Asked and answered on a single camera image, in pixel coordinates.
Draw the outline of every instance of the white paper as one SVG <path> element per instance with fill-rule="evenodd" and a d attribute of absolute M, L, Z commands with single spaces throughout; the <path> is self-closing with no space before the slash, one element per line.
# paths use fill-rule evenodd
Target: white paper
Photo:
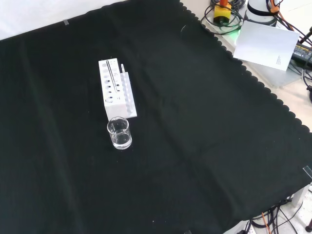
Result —
<path fill-rule="evenodd" d="M 287 70 L 299 33 L 245 21 L 234 58 Z"/>

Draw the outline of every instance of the yellow device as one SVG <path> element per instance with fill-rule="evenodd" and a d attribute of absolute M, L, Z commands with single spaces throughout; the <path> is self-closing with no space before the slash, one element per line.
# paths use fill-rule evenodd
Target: yellow device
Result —
<path fill-rule="evenodd" d="M 226 4 L 223 5 L 222 1 L 220 2 L 221 6 L 226 6 L 231 9 L 231 5 L 226 1 Z M 231 11 L 228 8 L 221 7 L 216 5 L 214 7 L 214 23 L 223 25 L 230 22 Z"/>

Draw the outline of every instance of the table surface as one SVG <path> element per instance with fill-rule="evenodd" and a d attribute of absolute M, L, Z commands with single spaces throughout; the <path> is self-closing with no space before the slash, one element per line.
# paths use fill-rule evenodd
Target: table surface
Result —
<path fill-rule="evenodd" d="M 181 2 L 196 14 L 199 19 L 203 17 L 204 10 L 209 5 L 209 1 L 206 0 L 181 0 Z M 297 2 L 284 0 L 281 9 L 284 17 L 290 23 L 297 25 L 302 32 L 308 33 L 309 28 L 311 27 L 311 21 L 309 20 L 310 14 L 308 11 L 312 10 L 312 0 Z M 208 28 L 213 30 L 208 23 L 204 23 Z M 228 51 L 233 53 L 237 36 L 238 34 L 234 37 L 219 35 L 216 37 L 219 38 Z M 247 67 L 247 70 L 259 79 L 259 81 L 261 81 L 266 87 L 270 88 L 272 93 L 276 94 L 277 97 L 289 107 L 290 111 L 295 113 L 296 117 L 302 121 L 302 124 L 309 127 L 310 131 L 312 131 L 312 103 L 309 99 L 309 92 L 306 90 L 307 87 L 299 75 L 289 69 L 286 72 L 283 72 L 251 62 L 244 61 L 243 64 Z M 277 79 L 284 79 L 286 76 L 295 76 L 297 77 L 297 80 L 284 87 L 274 87 L 267 81 L 268 76 L 270 76 L 270 78 L 276 77 Z"/>
<path fill-rule="evenodd" d="M 308 129 L 178 0 L 68 21 L 0 41 L 2 233 L 221 234 L 308 184 Z M 138 115 L 125 151 L 106 130 L 110 58 Z"/>

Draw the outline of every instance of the table leg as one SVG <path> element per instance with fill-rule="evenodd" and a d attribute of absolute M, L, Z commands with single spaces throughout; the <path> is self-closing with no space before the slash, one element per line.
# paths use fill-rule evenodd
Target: table leg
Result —
<path fill-rule="evenodd" d="M 312 219 L 311 219 L 310 224 L 306 227 L 306 231 L 309 233 L 312 232 Z"/>

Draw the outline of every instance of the clear liquid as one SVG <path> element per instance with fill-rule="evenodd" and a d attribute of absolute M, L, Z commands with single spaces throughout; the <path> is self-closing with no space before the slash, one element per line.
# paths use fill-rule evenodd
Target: clear liquid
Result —
<path fill-rule="evenodd" d="M 123 131 L 125 131 L 125 129 L 117 130 L 114 133 L 117 134 Z M 127 149 L 132 143 L 131 135 L 129 133 L 124 133 L 121 135 L 112 135 L 112 142 L 116 149 L 119 150 Z"/>

